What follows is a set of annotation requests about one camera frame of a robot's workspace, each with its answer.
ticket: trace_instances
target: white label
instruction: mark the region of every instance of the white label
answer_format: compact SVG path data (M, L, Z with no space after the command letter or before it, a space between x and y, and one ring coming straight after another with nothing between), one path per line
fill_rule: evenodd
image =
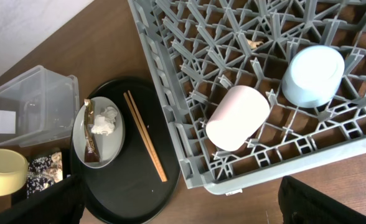
M226 196L230 196L230 195L237 194L237 193L242 193L242 192L243 192L243 189L233 190L231 192L227 192Z
M16 112L0 110L0 134L16 133Z

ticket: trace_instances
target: wooden table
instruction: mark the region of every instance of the wooden table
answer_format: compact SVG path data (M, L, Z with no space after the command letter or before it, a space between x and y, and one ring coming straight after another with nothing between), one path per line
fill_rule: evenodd
M0 85L43 65L78 77L81 102L101 83L120 76L150 80L148 66L126 0L94 1L0 78ZM24 155L68 141L15 150ZM293 175L366 215L366 154ZM282 223L277 192L281 179L216 196L190 189L180 179L176 193L152 223ZM87 211L82 223L101 223Z

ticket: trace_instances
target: round black tray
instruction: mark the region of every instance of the round black tray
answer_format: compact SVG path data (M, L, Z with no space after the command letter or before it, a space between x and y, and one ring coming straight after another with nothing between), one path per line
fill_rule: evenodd
M168 181L162 183L144 146L123 93L131 91ZM120 109L125 121L124 146L106 167L91 169L79 161L71 138L71 169L87 184L86 207L107 223L145 223L168 203L180 167L152 84L134 78L112 80L89 98L104 96Z

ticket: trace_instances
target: chopstick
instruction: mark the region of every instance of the chopstick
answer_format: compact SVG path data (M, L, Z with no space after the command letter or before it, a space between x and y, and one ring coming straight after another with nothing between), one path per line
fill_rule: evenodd
M150 154L152 163L156 167L158 175L161 178L161 181L166 182L167 178L166 178L164 169L162 168L161 162L159 161L159 158L157 156L157 152L155 151L153 143L151 142L150 136L149 136L147 129L144 125L144 122L141 118L138 107L136 106L133 96L129 90L128 90L128 93L129 93L129 97L126 93L123 93L123 96L125 97L125 100L129 106L129 109L133 116L134 122L136 123L136 126L139 129L140 136L143 139L144 145L146 146L146 149L147 149L148 153Z

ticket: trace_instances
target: yellow bowl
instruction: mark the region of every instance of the yellow bowl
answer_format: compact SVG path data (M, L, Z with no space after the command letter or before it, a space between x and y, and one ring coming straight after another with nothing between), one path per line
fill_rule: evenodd
M0 149L0 196L19 190L27 180L27 159L8 149Z

